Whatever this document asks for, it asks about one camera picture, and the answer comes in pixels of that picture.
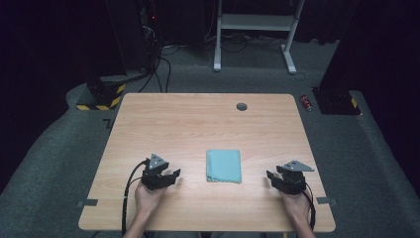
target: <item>power cord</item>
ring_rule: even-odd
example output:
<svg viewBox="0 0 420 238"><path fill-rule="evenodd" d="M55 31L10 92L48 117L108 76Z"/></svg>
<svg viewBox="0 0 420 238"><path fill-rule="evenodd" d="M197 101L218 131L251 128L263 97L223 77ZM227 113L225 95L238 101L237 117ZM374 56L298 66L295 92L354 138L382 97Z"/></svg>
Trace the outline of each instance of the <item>power cord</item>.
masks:
<svg viewBox="0 0 420 238"><path fill-rule="evenodd" d="M229 50L226 47L221 47L222 50L224 50L225 52L228 52L228 53L239 53L239 52L243 51L246 47L272 47L272 46L277 46L277 45L281 45L284 41L286 41L286 39L279 39L280 41L275 43L274 41L276 41L277 39L276 38L271 38L271 39L268 39L267 43L262 43L262 44L259 43L258 44L258 43L252 43L251 42L252 40L257 40L257 39L253 38L253 39L249 40L249 39L245 38L243 34L239 34L239 36L230 37L230 38L225 36L224 39L228 39L227 42L232 44L232 45L243 45L240 49L238 49L236 51Z"/></svg>
<svg viewBox="0 0 420 238"><path fill-rule="evenodd" d="M167 59L165 59L165 58L160 58L160 59L161 59L161 60L163 60L163 61L166 61L166 62L167 62L167 65L169 66L169 72L167 73L167 78L166 78L166 87L165 87L165 89L164 89L164 92L167 92L167 88L168 88L168 86L169 86L170 74L171 74L171 72L172 72L172 66L170 65L169 60L167 60Z"/></svg>
<svg viewBox="0 0 420 238"><path fill-rule="evenodd" d="M179 50L181 49L181 46L179 44L176 44L174 46L166 46L166 47L163 47L163 49L170 49L170 48L174 48L174 47L176 47L175 51L173 51L171 53L162 54L162 56L166 57L166 56L174 55L177 52L179 52Z"/></svg>
<svg viewBox="0 0 420 238"><path fill-rule="evenodd" d="M161 90L161 84L160 84L160 78L158 77L158 73L156 71L155 71L155 75L157 76L158 88L159 88L160 92L162 92L162 90Z"/></svg>
<svg viewBox="0 0 420 238"><path fill-rule="evenodd" d="M309 198L308 194L306 194L305 191L302 191L303 195L305 195L306 199L309 202L309 207L311 209L311 220L309 222L309 225L311 226L311 229L314 230L315 227L315 215L316 215L316 210L315 210L315 205L314 205L314 195L312 193L312 189L309 186L308 183L306 183L306 186L309 188L309 191L311 193L311 197Z"/></svg>
<svg viewBox="0 0 420 238"><path fill-rule="evenodd" d="M130 174L130 177L129 177L128 181L127 181L126 189L124 190L123 218L122 218L122 221L121 221L121 226L122 226L121 232L122 232L122 236L124 236L124 234L126 234L126 232L127 232L127 224L126 224L127 223L127 200L129 198L130 185L133 183L132 178L133 178L133 175L136 172L136 170L140 166L144 165L145 163L146 163L146 161L142 161L138 165L136 165L136 167L133 169L132 173Z"/></svg>
<svg viewBox="0 0 420 238"><path fill-rule="evenodd" d="M232 10L232 14L234 14L235 11L236 11L236 5L237 5L237 3L238 3L238 0L235 1L235 5L234 5L234 9Z"/></svg>
<svg viewBox="0 0 420 238"><path fill-rule="evenodd" d="M208 61L207 61L207 64L206 65L198 65L197 63L195 64L195 66L196 67L208 67L209 65L210 65L210 63L211 63L211 57L210 57L210 54L206 51L206 50L203 50L203 52L207 55L207 58L208 58Z"/></svg>
<svg viewBox="0 0 420 238"><path fill-rule="evenodd" d="M95 238L99 234L99 232L100 231L96 231L95 233L93 233L93 235L90 238Z"/></svg>
<svg viewBox="0 0 420 238"><path fill-rule="evenodd" d="M211 23L210 23L209 31L207 32L206 36L204 37L204 42L206 42L207 37L210 35L211 29L213 28L214 13L215 12L216 12L216 1L213 1L213 16L211 17Z"/></svg>
<svg viewBox="0 0 420 238"><path fill-rule="evenodd" d="M153 72L153 73L151 73L151 75L149 76L149 78L148 78L148 80L146 81L146 83L143 85L143 87L142 87L142 88L140 88L139 92L142 92L142 91L143 91L143 89L145 89L145 87L149 84L149 81L150 81L150 80L151 80L151 78L154 76L155 71L156 71L156 68L154 67L154 72Z"/></svg>

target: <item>black cable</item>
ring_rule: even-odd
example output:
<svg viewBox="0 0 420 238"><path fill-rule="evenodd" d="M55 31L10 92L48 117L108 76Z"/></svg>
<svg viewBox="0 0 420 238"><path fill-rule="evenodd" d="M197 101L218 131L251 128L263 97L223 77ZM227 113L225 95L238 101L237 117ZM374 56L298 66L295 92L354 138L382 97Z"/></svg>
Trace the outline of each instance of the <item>black cable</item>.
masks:
<svg viewBox="0 0 420 238"><path fill-rule="evenodd" d="M95 238L98 234L99 234L99 231L96 231L95 233L93 233L93 235L90 238Z"/></svg>
<svg viewBox="0 0 420 238"><path fill-rule="evenodd" d="M312 189L311 187L308 185L308 183L306 184L309 187L309 190L311 192L311 198L309 198L308 194L306 194L305 191L302 191L303 195L305 195L306 199L308 199L309 202L309 206L311 208L311 220L309 222L309 225L311 226L311 229L314 230L315 227L315 215L316 215L316 210L315 210L315 205L314 205L314 200L313 200L313 194L312 194Z"/></svg>
<svg viewBox="0 0 420 238"><path fill-rule="evenodd" d="M258 44L248 42L248 46L250 46L250 47L272 47L272 46L282 44L285 41L285 39L282 39L281 41L279 41L277 43L274 43L274 41L275 41L275 39L271 39L267 43L258 43Z"/></svg>
<svg viewBox="0 0 420 238"><path fill-rule="evenodd" d="M146 161L142 161L141 163L136 165L136 167L133 169L132 173L130 174L129 180L127 181L126 189L124 191L124 200L123 200L123 218L122 218L122 221L121 221L122 236L124 236L124 234L126 234L126 232L127 232L127 227L126 227L126 223L127 223L127 200L129 198L129 189L130 189L130 185L132 184L132 178L133 178L133 175L136 172L136 170L140 166L144 165L145 163L146 163Z"/></svg>
<svg viewBox="0 0 420 238"><path fill-rule="evenodd" d="M167 86L169 85L169 78L170 78L170 73L172 72L172 66L170 65L169 60L165 58L160 58L160 59L166 61L167 65L169 66L169 72L167 73L167 78L166 78L166 87L164 89L164 92L167 92Z"/></svg>
<svg viewBox="0 0 420 238"><path fill-rule="evenodd" d="M228 38L228 42L231 44L243 44L243 43L247 43L247 39L244 37L244 35L239 34L237 36L233 36L231 38Z"/></svg>
<svg viewBox="0 0 420 238"><path fill-rule="evenodd" d="M236 11L236 5L237 5L237 3L238 3L238 0L235 1L234 10L232 10L232 14L234 14L235 11Z"/></svg>
<svg viewBox="0 0 420 238"><path fill-rule="evenodd" d="M239 53L241 51L243 51L246 47L247 47L247 43L244 43L244 46L241 47L239 50L237 51L231 51L231 50L227 50L226 48L220 47L223 51L228 52L228 53Z"/></svg>
<svg viewBox="0 0 420 238"><path fill-rule="evenodd" d="M133 182L135 182L135 181L137 181L137 180L139 180L139 179L141 179L141 177L138 177L138 178L136 178L136 179L133 179L133 180L130 182L130 186L131 186L131 184L132 184Z"/></svg>
<svg viewBox="0 0 420 238"><path fill-rule="evenodd" d="M158 88L159 88L160 92L163 92L163 91L161 90L160 78L158 77L158 73L157 73L156 71L155 71L155 75L157 76L157 84L158 84Z"/></svg>
<svg viewBox="0 0 420 238"><path fill-rule="evenodd" d="M179 52L179 50L181 49L181 46L179 44L176 44L177 48L176 51L172 52L172 53L168 53L168 54L162 54L162 56L170 56L170 55L174 55L175 53Z"/></svg>
<svg viewBox="0 0 420 238"><path fill-rule="evenodd" d="M142 88L140 88L139 92L142 92L143 89L145 89L145 87L148 85L149 81L151 80L151 78L154 76L154 73L151 73L151 75L149 76L148 80L146 81L145 85L143 85Z"/></svg>
<svg viewBox="0 0 420 238"><path fill-rule="evenodd" d="M213 16L211 17L209 31L207 32L206 36L204 36L204 41L207 40L206 38L210 35L211 29L213 28L214 16L215 16L215 12L216 12L216 1L213 1L213 11L212 12L213 12Z"/></svg>

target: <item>gray carpet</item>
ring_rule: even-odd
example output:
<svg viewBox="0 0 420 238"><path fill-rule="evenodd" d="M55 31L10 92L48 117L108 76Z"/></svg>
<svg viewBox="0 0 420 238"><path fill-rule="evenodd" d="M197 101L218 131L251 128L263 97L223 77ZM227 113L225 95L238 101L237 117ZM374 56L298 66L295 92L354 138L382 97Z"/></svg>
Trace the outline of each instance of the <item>gray carpet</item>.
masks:
<svg viewBox="0 0 420 238"><path fill-rule="evenodd" d="M314 111L299 112L337 228L318 237L420 237L419 198L393 158L360 92L352 91L363 115L319 112L311 92L318 86L337 44L294 43L296 75L289 75L278 50L247 47L222 52L222 71L213 71L213 52L181 48L165 56L172 66L169 92L289 93L296 102L307 94ZM224 45L234 50L238 46ZM163 51L174 52L176 48ZM157 70L164 84L168 66ZM124 93L138 91L146 79L127 82ZM78 111L84 85L67 94L68 111L37 140L0 196L0 237L90 237L78 228L81 208L109 136L113 111ZM159 92L152 78L144 92ZM119 231L97 237L119 237Z"/></svg>

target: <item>black electrical wire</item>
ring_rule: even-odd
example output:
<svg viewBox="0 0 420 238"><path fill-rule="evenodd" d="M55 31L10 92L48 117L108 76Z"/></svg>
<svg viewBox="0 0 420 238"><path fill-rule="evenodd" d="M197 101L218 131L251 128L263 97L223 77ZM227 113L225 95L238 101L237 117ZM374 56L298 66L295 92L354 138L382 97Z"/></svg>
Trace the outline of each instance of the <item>black electrical wire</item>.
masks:
<svg viewBox="0 0 420 238"><path fill-rule="evenodd" d="M130 185L132 184L132 178L133 178L133 175L136 172L136 170L140 166L144 165L145 163L146 163L146 161L142 161L141 163L136 165L136 167L133 169L132 173L130 174L129 180L127 181L126 189L124 191L124 199L123 199L123 218L122 218L122 221L121 221L122 236L124 236L124 234L126 234L126 232L127 232L127 227L126 227L126 223L127 223L127 200L129 198L129 190L130 190Z"/></svg>
<svg viewBox="0 0 420 238"><path fill-rule="evenodd" d="M148 78L148 80L146 81L146 83L145 83L145 85L143 85L143 87L142 88L140 88L140 90L139 90L139 92L142 92L143 91L143 89L145 89L145 87L149 84L149 81L151 80L151 78L154 76L154 72L153 73L151 73L151 75L149 76L149 78Z"/></svg>
<svg viewBox="0 0 420 238"><path fill-rule="evenodd" d="M158 88L159 88L160 92L163 92L163 91L161 90L160 77L158 77L158 73L157 73L156 71L155 71L155 75L157 76L157 84L158 84Z"/></svg>
<svg viewBox="0 0 420 238"><path fill-rule="evenodd" d="M169 66L169 72L167 73L167 78L166 78L166 87L164 89L164 92L167 92L167 87L169 85L169 79L170 79L170 73L172 72L172 66L170 65L169 60L167 60L165 58L160 58L160 59L166 61L167 65Z"/></svg>
<svg viewBox="0 0 420 238"><path fill-rule="evenodd" d="M311 198L309 198L308 194L306 194L305 191L302 191L303 195L305 195L306 199L308 199L309 202L309 206L311 209L311 220L309 222L309 225L311 226L311 229L314 230L315 227L315 215L316 215L316 210L315 210L315 205L314 205L314 196L312 193L312 189L311 187L308 185L308 183L306 184L306 186L309 188L309 191L311 193Z"/></svg>
<svg viewBox="0 0 420 238"><path fill-rule="evenodd" d="M93 235L90 238L95 238L98 234L99 234L99 231L96 231L95 233L93 233Z"/></svg>
<svg viewBox="0 0 420 238"><path fill-rule="evenodd" d="M285 39L282 39L281 41L279 41L277 43L274 43L274 41L275 41L275 39L271 39L267 43L250 43L248 41L248 46L250 46L250 47L272 47L272 46L282 44L285 41Z"/></svg>
<svg viewBox="0 0 420 238"><path fill-rule="evenodd" d="M141 179L141 177L138 177L138 178L136 178L136 179L133 179L133 180L130 182L130 186L131 186L131 184L132 184L133 182L135 182L135 181L137 181L137 180L139 180L139 179Z"/></svg>
<svg viewBox="0 0 420 238"><path fill-rule="evenodd" d="M231 50L228 50L228 49L226 49L226 48L224 48L224 47L220 47L223 51L225 51L225 52L228 52L228 53L239 53L239 52L241 52L241 51L243 51L246 47L247 47L247 43L244 43L244 45L240 48L240 49L238 49L238 50L236 50L236 51L231 51Z"/></svg>
<svg viewBox="0 0 420 238"><path fill-rule="evenodd" d="M207 37L210 35L211 29L213 28L214 16L215 16L215 12L216 12L216 1L213 1L213 11L212 12L213 12L213 16L211 17L209 31L207 32L206 36L204 37L204 41L207 40Z"/></svg>
<svg viewBox="0 0 420 238"><path fill-rule="evenodd" d="M162 56L166 57L166 56L174 55L177 52L179 52L179 50L181 49L181 46L179 44L176 44L176 46L177 46L177 48L176 48L176 50L174 52L167 53L167 54L162 54Z"/></svg>

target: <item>dark background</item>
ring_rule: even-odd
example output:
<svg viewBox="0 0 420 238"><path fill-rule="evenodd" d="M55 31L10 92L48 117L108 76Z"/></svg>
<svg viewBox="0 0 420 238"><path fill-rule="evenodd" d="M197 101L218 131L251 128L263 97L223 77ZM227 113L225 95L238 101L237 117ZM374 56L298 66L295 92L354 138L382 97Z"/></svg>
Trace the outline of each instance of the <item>dark background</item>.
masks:
<svg viewBox="0 0 420 238"><path fill-rule="evenodd" d="M103 0L88 2L93 6L106 3ZM189 15L200 23L190 27L205 34L211 25L213 4L211 1L195 2L198 3L193 5L192 11L203 14ZM261 5L261 1L239 2L242 5L238 3L235 8L238 13L253 9L260 14L270 14L270 11L289 1L267 1L259 8L255 6ZM420 166L420 118L417 112L420 88L420 47L417 41L420 24L416 17L420 7L414 0L361 1L353 25L349 26L349 31L343 37L357 3L353 0L306 1L295 40L309 42L319 39L321 44L325 44L342 39L339 49L345 54L333 57L341 66L341 73L331 76L329 80L335 85L344 82L343 85L348 87L344 89L363 93L395 159L419 194L420 178L415 175ZM234 9L234 6L235 1L226 1L225 10ZM80 69L80 62L73 51L75 42L72 37L77 35L70 30L74 25L64 14L65 9L64 1L0 3L2 190L35 140L68 108L66 93L86 82L86 72ZM189 11L188 6L182 5L178 9L173 8L171 13L185 14L186 10ZM99 20L97 15L94 16L95 21L101 23L110 21L106 14ZM86 22L89 21L93 21L93 16L90 20L86 19ZM213 24L211 35L214 35L215 27ZM180 36L169 32L166 35L182 41ZM181 36L190 36L191 44L199 44L199 37L203 34ZM112 39L96 41L112 45ZM116 49L109 50L118 54ZM87 55L87 59L97 60L95 53L86 49L81 51ZM101 74L101 69L94 70Z"/></svg>

